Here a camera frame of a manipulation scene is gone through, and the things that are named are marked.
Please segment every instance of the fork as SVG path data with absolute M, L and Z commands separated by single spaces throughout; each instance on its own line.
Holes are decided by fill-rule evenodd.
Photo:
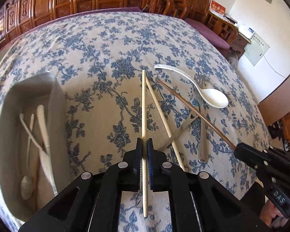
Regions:
M 199 87 L 203 88 L 203 75 L 195 74 L 194 80 L 198 83 Z M 204 107 L 203 107 L 203 98 L 199 94 L 198 90 L 194 85 L 192 85 L 192 95 L 198 101 L 200 107 L 199 111 L 202 115 L 204 115 Z M 200 142 L 199 142 L 199 162 L 207 163 L 208 162 L 208 150 L 206 146 L 206 130 L 205 123 L 201 120 L 201 128 L 200 128 Z

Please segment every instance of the floral tablecloth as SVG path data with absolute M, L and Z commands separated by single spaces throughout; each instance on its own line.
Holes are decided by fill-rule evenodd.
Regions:
M 184 21 L 143 13 L 85 14 L 53 21 L 21 36 L 0 64 L 0 111 L 9 88 L 44 71 L 57 75 L 67 99 L 67 152 L 71 173 L 104 172 L 135 148 L 141 137 L 141 73 L 146 70 L 161 108 L 174 132 L 189 109 L 156 84 L 169 84 L 194 106 L 191 84 L 177 73 L 155 70 L 155 64 L 176 66 L 193 76 L 206 76 L 205 88 L 228 97 L 223 109 L 205 114 L 234 143 L 267 148 L 269 136 L 260 112 L 245 85 L 224 57 Z M 147 92 L 148 137 L 158 148 L 168 138 L 155 104 Z M 255 172 L 235 159 L 231 149 L 206 127 L 209 162 L 198 162 L 200 119 L 176 140 L 186 170 L 207 171 L 237 198 L 247 192 Z M 169 146 L 164 150 L 176 163 Z M 167 193 L 149 193 L 149 216 L 142 214 L 142 193 L 122 196 L 119 231 L 172 231 Z M 14 232 L 21 222 L 8 211 L 0 191 L 0 217 Z

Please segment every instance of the screw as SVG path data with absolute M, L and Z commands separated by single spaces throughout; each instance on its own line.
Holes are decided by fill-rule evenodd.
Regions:
M 118 167 L 119 168 L 126 168 L 127 166 L 128 166 L 128 163 L 127 162 L 122 161 L 122 162 L 119 162 L 118 163 Z
M 171 167 L 172 167 L 172 164 L 171 164 L 170 162 L 163 162 L 163 163 L 162 163 L 162 166 L 163 166 L 164 168 L 171 168 Z
M 81 175 L 81 178 L 84 180 L 89 179 L 90 177 L 91 177 L 91 173 L 89 172 L 82 173 Z
M 207 179 L 209 177 L 209 174 L 207 172 L 201 172 L 199 173 L 200 178 Z

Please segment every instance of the brown chopstick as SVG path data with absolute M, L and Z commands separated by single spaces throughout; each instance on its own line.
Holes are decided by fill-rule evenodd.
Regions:
M 208 121 L 208 119 L 204 117 L 195 107 L 193 107 L 187 100 L 185 100 L 182 96 L 180 96 L 177 92 L 172 90 L 161 80 L 157 79 L 157 81 L 169 92 L 171 92 L 175 97 L 177 97 L 181 102 L 183 102 L 185 106 L 189 107 L 193 112 L 195 112 L 195 114 L 197 114 L 201 119 L 203 119 L 228 144 L 228 146 L 232 148 L 232 150 L 236 149 L 236 146 L 217 127 L 215 127 L 210 121 Z

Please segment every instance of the gray container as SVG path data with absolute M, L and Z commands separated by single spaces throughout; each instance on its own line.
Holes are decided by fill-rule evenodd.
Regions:
M 51 187 L 54 195 L 73 180 L 65 129 L 67 103 L 56 77 L 51 72 L 45 72 L 15 84 L 7 93 L 0 116 L 0 186 L 8 209 L 24 222 L 36 213 L 36 209 L 32 200 L 23 200 L 20 194 L 20 183 L 26 174 L 28 135 L 19 120 L 19 114 L 24 114 L 27 126 L 31 114 L 35 115 L 33 136 L 42 145 L 36 116 L 36 108 L 40 104 L 44 105 L 47 115 L 50 146 L 46 152 L 52 165 Z M 30 153 L 38 154 L 32 142 Z

